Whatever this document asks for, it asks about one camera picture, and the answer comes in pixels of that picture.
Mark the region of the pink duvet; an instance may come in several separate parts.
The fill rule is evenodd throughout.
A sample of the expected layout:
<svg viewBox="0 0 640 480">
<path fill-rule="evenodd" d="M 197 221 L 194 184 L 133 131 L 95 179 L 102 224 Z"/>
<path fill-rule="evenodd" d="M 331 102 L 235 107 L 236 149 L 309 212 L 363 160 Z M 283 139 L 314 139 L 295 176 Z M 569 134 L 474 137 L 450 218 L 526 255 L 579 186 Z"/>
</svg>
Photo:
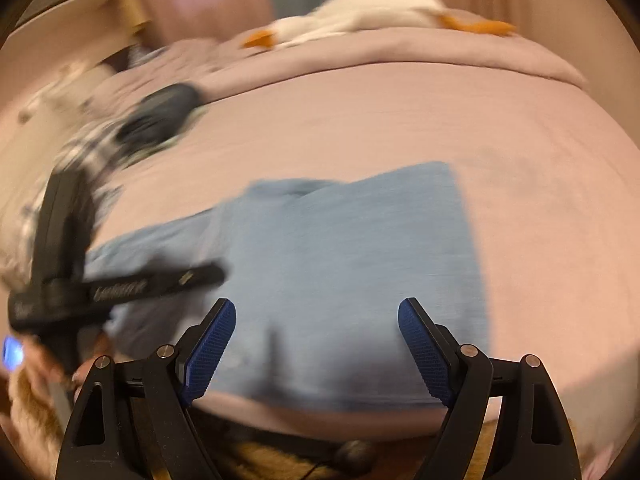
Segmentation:
<svg viewBox="0 0 640 480">
<path fill-rule="evenodd" d="M 218 44 L 185 39 L 155 58 L 101 82 L 88 97 L 98 117 L 129 112 L 149 94 L 185 82 L 206 103 L 300 76 L 381 63 L 435 63 L 510 70 L 578 88 L 587 81 L 559 55 L 522 36 L 473 34 L 441 28 L 360 30 L 274 50 L 243 49 L 242 35 Z"/>
</svg>

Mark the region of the light blue denim pants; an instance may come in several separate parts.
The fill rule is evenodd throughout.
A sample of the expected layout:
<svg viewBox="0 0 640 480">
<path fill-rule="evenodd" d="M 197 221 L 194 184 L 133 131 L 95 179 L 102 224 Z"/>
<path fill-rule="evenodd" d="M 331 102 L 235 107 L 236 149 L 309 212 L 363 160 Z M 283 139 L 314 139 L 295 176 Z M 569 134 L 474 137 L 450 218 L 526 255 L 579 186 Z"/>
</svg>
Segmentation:
<svg viewBox="0 0 640 480">
<path fill-rule="evenodd" d="M 209 210 L 96 248 L 86 274 L 207 261 L 226 270 L 220 286 L 115 308 L 106 331 L 119 352 L 144 358 L 227 298 L 236 326 L 210 394 L 360 412 L 431 401 L 398 330 L 402 300 L 419 300 L 460 341 L 489 346 L 480 266 L 443 162 L 352 183 L 260 181 Z"/>
</svg>

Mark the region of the plaid pillow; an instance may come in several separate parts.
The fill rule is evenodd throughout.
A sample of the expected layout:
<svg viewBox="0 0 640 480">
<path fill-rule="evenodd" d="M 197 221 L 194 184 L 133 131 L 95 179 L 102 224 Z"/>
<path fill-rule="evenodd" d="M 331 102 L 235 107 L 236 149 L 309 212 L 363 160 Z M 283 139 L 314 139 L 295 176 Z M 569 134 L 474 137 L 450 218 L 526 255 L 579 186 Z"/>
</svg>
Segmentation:
<svg viewBox="0 0 640 480">
<path fill-rule="evenodd" d="M 92 219 L 93 195 L 122 166 L 116 134 L 124 122 L 88 122 L 50 148 L 12 146 L 1 155 L 1 279 L 22 286 L 32 274 L 40 209 L 50 186 L 61 185 L 63 202 Z"/>
</svg>

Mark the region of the folded dark denim jeans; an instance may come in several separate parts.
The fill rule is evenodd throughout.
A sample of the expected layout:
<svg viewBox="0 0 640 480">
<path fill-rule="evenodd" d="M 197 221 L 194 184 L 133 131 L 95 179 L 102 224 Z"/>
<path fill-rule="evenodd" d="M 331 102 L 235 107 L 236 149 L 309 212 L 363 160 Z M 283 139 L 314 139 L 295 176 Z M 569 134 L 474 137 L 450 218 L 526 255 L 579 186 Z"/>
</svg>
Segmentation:
<svg viewBox="0 0 640 480">
<path fill-rule="evenodd" d="M 202 104 L 192 84 L 171 84 L 146 96 L 116 134 L 130 152 L 157 146 L 173 138 L 189 115 Z"/>
</svg>

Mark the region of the wooden shelf unit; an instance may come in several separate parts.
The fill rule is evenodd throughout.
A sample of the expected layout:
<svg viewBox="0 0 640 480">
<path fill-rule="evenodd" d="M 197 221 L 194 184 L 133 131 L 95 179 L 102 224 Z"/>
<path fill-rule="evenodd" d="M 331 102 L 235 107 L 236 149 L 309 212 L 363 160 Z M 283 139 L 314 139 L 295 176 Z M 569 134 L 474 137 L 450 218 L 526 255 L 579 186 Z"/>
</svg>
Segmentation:
<svg viewBox="0 0 640 480">
<path fill-rule="evenodd" d="M 1 47 L 1 99 L 40 88 L 134 44 L 150 19 L 140 0 L 35 0 Z"/>
</svg>

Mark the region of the pink bed sheet mattress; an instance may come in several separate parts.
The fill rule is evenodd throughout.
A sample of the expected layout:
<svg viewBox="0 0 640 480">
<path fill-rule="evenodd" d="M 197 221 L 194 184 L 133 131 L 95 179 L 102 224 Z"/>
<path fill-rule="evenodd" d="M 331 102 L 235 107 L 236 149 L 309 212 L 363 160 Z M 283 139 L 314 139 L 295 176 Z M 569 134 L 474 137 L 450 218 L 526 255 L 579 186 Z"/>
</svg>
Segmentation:
<svg viewBox="0 0 640 480">
<path fill-rule="evenodd" d="M 102 240 L 93 274 L 227 266 L 106 326 L 139 359 L 231 299 L 209 413 L 330 440 L 436 430 L 397 326 L 414 297 L 492 356 L 540 356 L 584 462 L 639 414 L 639 151 L 568 82 L 376 64 L 232 96 L 124 175 Z"/>
</svg>

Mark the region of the white goose plush toy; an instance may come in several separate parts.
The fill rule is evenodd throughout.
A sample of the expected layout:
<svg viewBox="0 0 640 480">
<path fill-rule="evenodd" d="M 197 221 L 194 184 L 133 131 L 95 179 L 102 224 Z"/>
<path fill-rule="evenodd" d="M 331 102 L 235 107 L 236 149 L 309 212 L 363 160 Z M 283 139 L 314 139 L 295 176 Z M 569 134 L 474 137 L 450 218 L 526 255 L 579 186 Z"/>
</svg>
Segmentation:
<svg viewBox="0 0 640 480">
<path fill-rule="evenodd" d="M 463 21 L 442 0 L 326 0 L 307 14 L 279 18 L 252 32 L 242 47 L 282 49 L 360 30 L 398 27 L 444 28 L 501 37 L 515 32 L 514 25 L 503 21 Z"/>
</svg>

